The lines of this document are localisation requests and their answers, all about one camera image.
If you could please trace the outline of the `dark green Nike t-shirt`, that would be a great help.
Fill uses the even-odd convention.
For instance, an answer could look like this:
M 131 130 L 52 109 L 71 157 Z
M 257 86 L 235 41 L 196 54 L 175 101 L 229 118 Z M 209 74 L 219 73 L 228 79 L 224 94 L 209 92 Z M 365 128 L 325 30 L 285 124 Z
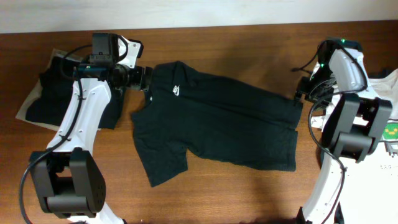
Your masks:
M 257 170 L 293 172 L 300 102 L 183 62 L 152 73 L 133 139 L 152 187 L 188 169 L 187 153 Z

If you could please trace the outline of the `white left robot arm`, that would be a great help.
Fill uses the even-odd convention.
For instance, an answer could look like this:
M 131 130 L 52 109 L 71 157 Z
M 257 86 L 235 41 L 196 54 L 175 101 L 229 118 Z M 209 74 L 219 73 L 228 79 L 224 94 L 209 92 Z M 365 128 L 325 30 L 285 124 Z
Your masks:
M 19 186 L 19 206 L 26 223 L 23 192 L 32 177 L 39 205 L 71 223 L 125 223 L 106 203 L 106 182 L 93 159 L 93 145 L 113 89 L 147 91 L 150 67 L 136 65 L 144 46 L 118 34 L 94 33 L 92 52 L 69 77 L 72 97 L 62 123 L 44 151 L 34 151 Z

